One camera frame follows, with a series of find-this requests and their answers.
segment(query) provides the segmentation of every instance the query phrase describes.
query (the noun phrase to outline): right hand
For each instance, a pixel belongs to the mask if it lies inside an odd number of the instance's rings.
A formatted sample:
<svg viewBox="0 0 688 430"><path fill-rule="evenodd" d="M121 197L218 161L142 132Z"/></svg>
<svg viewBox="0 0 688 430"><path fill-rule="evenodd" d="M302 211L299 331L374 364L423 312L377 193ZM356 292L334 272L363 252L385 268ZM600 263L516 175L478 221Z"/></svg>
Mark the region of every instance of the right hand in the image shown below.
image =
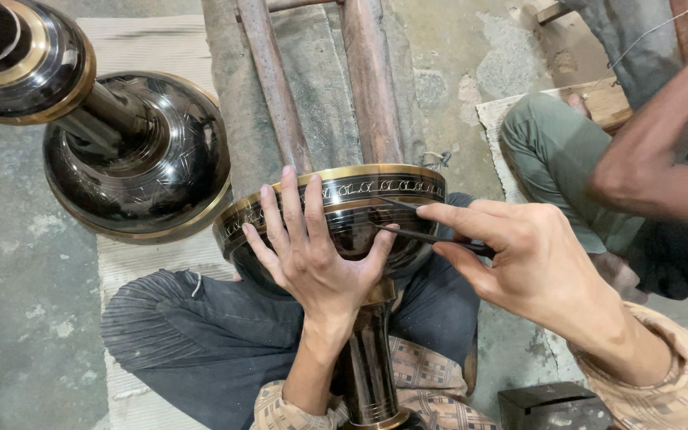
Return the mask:
<svg viewBox="0 0 688 430"><path fill-rule="evenodd" d="M468 208L435 203L418 214L456 235L483 240L498 253L489 267L459 245L434 245L483 300L579 343L585 331L601 330L609 324L606 318L622 312L619 295L599 276L555 206L475 200Z"/></svg>

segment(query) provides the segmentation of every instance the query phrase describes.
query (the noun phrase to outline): concrete floor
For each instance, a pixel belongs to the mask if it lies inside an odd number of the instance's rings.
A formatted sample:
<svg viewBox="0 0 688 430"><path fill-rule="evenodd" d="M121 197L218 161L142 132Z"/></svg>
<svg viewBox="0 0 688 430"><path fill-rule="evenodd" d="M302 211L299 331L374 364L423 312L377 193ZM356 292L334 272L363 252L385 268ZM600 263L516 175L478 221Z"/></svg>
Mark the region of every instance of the concrete floor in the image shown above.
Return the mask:
<svg viewBox="0 0 688 430"><path fill-rule="evenodd" d="M76 18L201 13L198 0L46 3ZM540 28L527 0L390 3L412 45L427 144L453 154L451 191L502 200L474 106L598 79L601 45L575 14ZM96 240L52 197L41 133L0 125L0 429L105 428ZM651 306L688 327L688 300ZM557 363L539 327L489 305L479 320L473 406L497 418L500 389L557 380Z"/></svg>

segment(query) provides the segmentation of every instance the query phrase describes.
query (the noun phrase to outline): string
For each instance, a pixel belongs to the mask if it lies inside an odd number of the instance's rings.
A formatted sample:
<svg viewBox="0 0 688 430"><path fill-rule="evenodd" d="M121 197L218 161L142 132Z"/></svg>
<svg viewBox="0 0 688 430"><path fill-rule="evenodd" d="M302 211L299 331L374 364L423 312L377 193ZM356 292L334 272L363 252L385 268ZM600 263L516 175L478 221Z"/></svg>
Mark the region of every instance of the string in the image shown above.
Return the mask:
<svg viewBox="0 0 688 430"><path fill-rule="evenodd" d="M625 52L617 59L617 61L615 62L615 64L612 64L612 65L607 69L607 71L604 72L604 74L602 75L602 77L599 78L599 80L594 84L593 87L591 87L591 89L588 91L588 93L584 93L584 94L582 95L583 99L586 100L587 98L590 97L591 93L593 93L593 91L598 87L598 84L601 83L601 82L604 80L604 78L607 77L607 75L609 74L609 71L610 71L610 70L615 70L615 66L617 66L618 64L620 64L620 61L622 61L622 59L625 58L625 55L626 55L628 52L630 52L631 49L633 49L633 48L636 46L636 44L639 43L639 42L641 41L641 39L645 38L648 34L654 32L654 31L660 30L662 27L665 27L667 24L670 24L671 22L674 22L676 19L681 18L681 17L683 17L683 15L686 15L686 14L688 14L688 9L685 10L684 12L681 12L679 15L676 15L676 16L674 16L673 18L671 18L671 19L665 21L664 23L662 23L662 24L660 24L660 25L658 25L658 26L656 26L656 27L654 27L654 28L652 28L652 29L650 29L650 30L647 30L647 31L645 32L645 34L642 34L638 39L636 39L636 42L634 42L633 44L631 44L631 46L630 46L627 50L625 50Z"/></svg>

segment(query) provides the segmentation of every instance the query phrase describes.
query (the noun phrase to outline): left hand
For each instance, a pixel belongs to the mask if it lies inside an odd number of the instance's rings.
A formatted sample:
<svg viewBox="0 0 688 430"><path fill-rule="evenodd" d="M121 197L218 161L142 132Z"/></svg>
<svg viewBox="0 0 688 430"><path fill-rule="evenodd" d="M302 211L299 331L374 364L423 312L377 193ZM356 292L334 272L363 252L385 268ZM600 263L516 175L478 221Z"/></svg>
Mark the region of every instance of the left hand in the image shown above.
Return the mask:
<svg viewBox="0 0 688 430"><path fill-rule="evenodd" d="M349 337L360 306L381 279L395 234L379 232L361 261L341 258L328 232L322 189L320 175L314 174L307 184L302 213L296 171L286 166L281 179L282 218L272 187L265 184L261 191L267 237L274 252L252 224L244 224L243 232L275 282L304 308L305 330L334 330L336 334L345 330L341 335Z"/></svg>

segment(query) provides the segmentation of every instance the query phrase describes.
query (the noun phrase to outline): black lacquered bowl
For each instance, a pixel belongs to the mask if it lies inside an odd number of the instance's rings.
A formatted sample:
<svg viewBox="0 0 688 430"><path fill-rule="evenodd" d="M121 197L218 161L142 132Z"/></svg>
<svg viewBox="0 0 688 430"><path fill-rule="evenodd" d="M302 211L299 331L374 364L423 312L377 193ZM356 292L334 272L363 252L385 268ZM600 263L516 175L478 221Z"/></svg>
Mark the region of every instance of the black lacquered bowl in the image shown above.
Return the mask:
<svg viewBox="0 0 688 430"><path fill-rule="evenodd" d="M416 204L444 203L446 186L441 174L407 164L363 164L316 173L322 178L322 203L331 239L343 258L365 258L379 231L377 225L396 223L405 230L435 234L436 223L422 220L407 210L393 209L376 197ZM302 206L311 176L299 177ZM272 187L278 201L281 201L280 184ZM264 242L272 247L267 240L257 192L233 204L217 217L213 232L219 249L244 280L253 281L269 291L282 292L248 245L241 228L244 223L253 224ZM425 243L398 236L387 260L387 274L409 270L412 265L423 261L429 252L431 248Z"/></svg>

